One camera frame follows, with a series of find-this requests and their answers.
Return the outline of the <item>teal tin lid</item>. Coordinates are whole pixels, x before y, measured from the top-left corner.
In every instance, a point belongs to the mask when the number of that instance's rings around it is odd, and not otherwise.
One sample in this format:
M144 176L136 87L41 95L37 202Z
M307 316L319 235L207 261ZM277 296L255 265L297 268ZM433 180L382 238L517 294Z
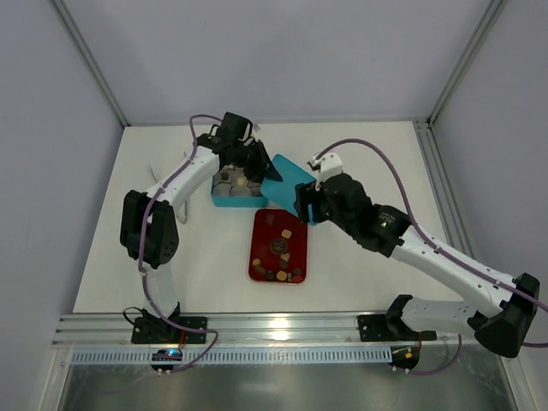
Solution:
M298 217L295 209L295 187L298 184L315 182L315 178L282 154L275 155L272 163L283 180L279 182L266 177L261 184L260 192L270 202Z

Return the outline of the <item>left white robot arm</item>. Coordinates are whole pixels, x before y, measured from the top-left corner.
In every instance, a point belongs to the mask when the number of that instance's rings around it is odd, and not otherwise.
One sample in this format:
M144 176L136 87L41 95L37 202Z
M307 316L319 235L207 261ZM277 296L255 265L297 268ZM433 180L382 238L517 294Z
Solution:
M145 192L129 191L122 206L120 243L137 262L146 311L171 326L171 316L180 307L170 267L179 246L176 211L227 165L242 168L253 182L283 179L246 117L231 112L221 119L198 114L190 117L189 127L190 153Z

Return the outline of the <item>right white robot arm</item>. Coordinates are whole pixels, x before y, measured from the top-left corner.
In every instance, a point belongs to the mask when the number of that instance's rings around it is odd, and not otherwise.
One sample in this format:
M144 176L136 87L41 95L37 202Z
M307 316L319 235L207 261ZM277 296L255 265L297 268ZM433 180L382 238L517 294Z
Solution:
M506 358L515 358L526 346L538 310L536 277L513 277L469 258L413 225L405 212L372 203L362 185L345 173L320 184L298 184L295 209L303 221L330 221L362 248L410 265L462 298L426 301L400 295L386 312L395 326L474 337Z

